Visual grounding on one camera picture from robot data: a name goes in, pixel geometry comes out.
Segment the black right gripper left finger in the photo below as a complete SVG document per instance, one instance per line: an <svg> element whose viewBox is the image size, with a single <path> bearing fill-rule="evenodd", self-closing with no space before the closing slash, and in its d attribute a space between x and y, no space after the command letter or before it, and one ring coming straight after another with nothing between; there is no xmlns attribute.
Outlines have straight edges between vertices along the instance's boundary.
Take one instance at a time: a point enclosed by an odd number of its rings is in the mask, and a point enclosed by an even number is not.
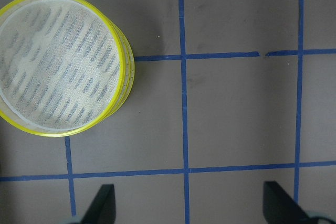
<svg viewBox="0 0 336 224"><path fill-rule="evenodd" d="M81 219L81 223L115 223L116 198L113 184L102 185L89 208Z"/></svg>

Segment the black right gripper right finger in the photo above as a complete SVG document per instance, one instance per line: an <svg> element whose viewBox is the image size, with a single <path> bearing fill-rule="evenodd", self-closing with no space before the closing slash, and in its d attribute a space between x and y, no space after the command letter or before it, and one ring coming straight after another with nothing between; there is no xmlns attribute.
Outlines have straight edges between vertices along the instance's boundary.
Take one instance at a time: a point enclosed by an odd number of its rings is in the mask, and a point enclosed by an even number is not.
<svg viewBox="0 0 336 224"><path fill-rule="evenodd" d="M276 182L263 184L263 215L267 223L310 223L309 216Z"/></svg>

